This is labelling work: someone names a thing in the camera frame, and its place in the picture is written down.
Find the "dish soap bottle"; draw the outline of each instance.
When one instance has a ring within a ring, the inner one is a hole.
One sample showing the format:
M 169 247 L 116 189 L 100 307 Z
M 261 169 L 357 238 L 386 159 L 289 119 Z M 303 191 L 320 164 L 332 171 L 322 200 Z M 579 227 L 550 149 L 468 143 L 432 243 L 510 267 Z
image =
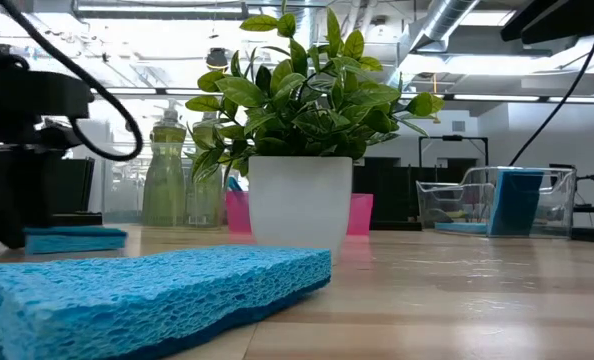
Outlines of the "dish soap bottle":
M 168 100 L 163 118 L 150 134 L 153 158 L 146 173 L 142 223 L 146 226 L 181 226 L 186 213 L 181 150 L 186 128 L 178 121 L 176 101 Z
M 204 113 L 203 121 L 216 119 L 216 113 Z M 213 144 L 212 126 L 193 125 L 193 133 L 209 145 Z M 196 148 L 199 156 L 205 150 Z M 186 211 L 188 226 L 204 229 L 219 228 L 222 225 L 224 213 L 224 192 L 222 188 L 222 172 L 218 169 L 209 178 L 199 183 L 192 182 L 192 170 L 186 182 Z

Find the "clear plastic container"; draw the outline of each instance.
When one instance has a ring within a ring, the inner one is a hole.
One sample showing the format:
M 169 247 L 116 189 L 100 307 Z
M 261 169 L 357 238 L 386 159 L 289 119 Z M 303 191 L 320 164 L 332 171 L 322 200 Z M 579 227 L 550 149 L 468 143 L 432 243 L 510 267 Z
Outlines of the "clear plastic container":
M 569 238 L 575 171 L 484 167 L 460 184 L 417 182 L 424 229 L 488 237 Z

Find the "white wall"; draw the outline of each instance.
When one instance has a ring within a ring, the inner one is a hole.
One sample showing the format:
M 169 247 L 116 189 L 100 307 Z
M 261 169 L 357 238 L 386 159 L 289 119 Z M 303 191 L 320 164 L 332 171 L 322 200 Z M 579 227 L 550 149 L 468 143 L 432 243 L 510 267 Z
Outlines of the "white wall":
M 432 120 L 414 120 L 413 122 L 422 127 L 431 136 L 453 135 L 452 122 L 463 120 L 466 122 L 466 132 L 459 133 L 462 136 L 478 136 L 477 118 L 470 117 L 468 111 L 446 110 L 438 114 L 441 120 L 440 124 L 433 124 Z M 395 157 L 400 158 L 401 166 L 417 166 L 418 158 L 418 138 L 419 134 L 413 130 L 401 125 L 398 132 L 401 136 L 397 139 L 368 147 L 366 157 Z M 483 151 L 483 144 L 475 142 Z M 435 166 L 438 158 L 469 158 L 483 159 L 483 155 L 468 141 L 463 142 L 443 142 L 433 140 L 433 144 L 424 152 L 424 166 Z
M 505 104 L 482 115 L 480 135 L 490 139 L 491 165 L 508 165 L 554 107 Z M 548 167 L 551 163 L 575 165 L 579 175 L 594 174 L 594 105 L 564 105 L 516 165 Z M 594 182 L 581 181 L 579 194 L 594 205 Z M 574 221 L 590 226 L 588 214 L 576 214 Z

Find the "ceiling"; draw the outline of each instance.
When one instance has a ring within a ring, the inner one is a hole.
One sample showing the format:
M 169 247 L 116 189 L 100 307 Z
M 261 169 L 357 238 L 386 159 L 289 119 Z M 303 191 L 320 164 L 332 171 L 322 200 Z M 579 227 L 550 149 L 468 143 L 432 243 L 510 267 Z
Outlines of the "ceiling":
M 375 79 L 392 81 L 401 71 L 410 91 L 561 95 L 591 40 L 568 38 L 531 47 L 502 42 L 501 27 L 495 25 L 507 21 L 523 3 L 481 0 L 440 53 L 402 50 L 410 36 L 407 32 L 425 21 L 428 0 L 289 1 L 289 11 L 297 17 L 297 40 L 322 44 L 326 42 L 323 10 L 330 5 L 346 34 L 352 29 L 364 31 L 365 55 L 384 64 Z M 71 8 L 70 0 L 23 4 L 27 17 L 51 42 L 109 87 L 195 88 L 206 71 L 210 48 L 224 47 L 228 56 L 240 51 L 242 66 L 247 66 L 255 47 L 287 48 L 287 40 L 274 32 L 239 29 L 246 16 L 278 16 L 280 1 L 275 0 L 79 0 L 76 8 Z M 0 44 L 12 45 L 11 52 L 31 59 L 33 69 L 68 73 L 1 13 L 0 32 Z M 284 58 L 260 48 L 256 56 L 256 64 L 269 67 Z M 594 94 L 594 61 L 589 72 L 576 94 Z M 485 109 L 468 102 L 449 106 L 475 114 Z

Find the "pink cup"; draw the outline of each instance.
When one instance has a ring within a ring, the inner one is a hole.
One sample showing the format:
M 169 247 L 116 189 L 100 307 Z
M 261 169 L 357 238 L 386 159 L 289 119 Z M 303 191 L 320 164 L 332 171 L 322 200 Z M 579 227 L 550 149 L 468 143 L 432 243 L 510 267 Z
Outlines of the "pink cup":
M 372 211 L 372 194 L 353 194 L 350 200 L 347 234 L 368 236 Z M 226 216 L 228 219 L 228 231 L 231 233 L 252 233 L 247 192 L 228 191 L 226 193 Z

